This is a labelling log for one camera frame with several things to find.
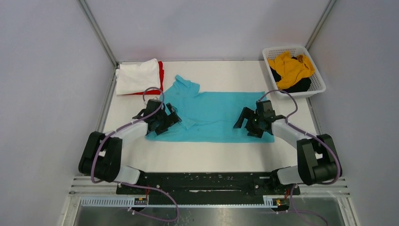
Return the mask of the turquoise t-shirt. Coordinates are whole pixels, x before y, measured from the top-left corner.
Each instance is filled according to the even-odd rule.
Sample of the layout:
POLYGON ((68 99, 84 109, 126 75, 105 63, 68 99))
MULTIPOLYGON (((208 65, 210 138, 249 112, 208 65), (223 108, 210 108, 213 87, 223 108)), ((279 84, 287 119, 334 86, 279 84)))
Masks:
POLYGON ((244 107, 255 109, 255 102, 264 92, 201 92, 200 85, 175 76, 173 85, 164 92, 181 122, 157 135, 146 136, 149 141, 212 142, 212 143, 273 143, 274 136, 264 133, 261 138, 248 136, 244 128, 235 129, 244 107))

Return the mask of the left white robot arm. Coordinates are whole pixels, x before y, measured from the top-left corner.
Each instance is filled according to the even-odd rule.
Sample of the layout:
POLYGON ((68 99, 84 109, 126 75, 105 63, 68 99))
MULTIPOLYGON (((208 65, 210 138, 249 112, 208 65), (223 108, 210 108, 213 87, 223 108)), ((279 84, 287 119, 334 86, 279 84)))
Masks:
POLYGON ((128 188, 139 194, 145 190, 146 181, 140 177, 140 170, 122 165, 123 147, 151 133, 163 134, 181 121, 170 103, 150 99, 129 123, 109 133, 92 132, 83 150, 78 171, 91 176, 93 183, 128 183, 128 188))

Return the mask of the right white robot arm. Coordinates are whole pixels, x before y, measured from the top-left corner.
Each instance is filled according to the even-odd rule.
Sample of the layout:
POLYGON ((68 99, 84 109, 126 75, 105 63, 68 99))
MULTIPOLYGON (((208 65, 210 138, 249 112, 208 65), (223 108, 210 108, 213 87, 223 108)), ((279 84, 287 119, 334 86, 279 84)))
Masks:
POLYGON ((270 100, 258 101, 256 109, 244 107, 233 126, 244 127, 250 137, 264 133, 278 137, 296 149, 297 164, 272 172, 270 188, 281 194, 291 184, 333 184, 342 175, 333 139, 328 134, 313 135, 277 115, 270 100))

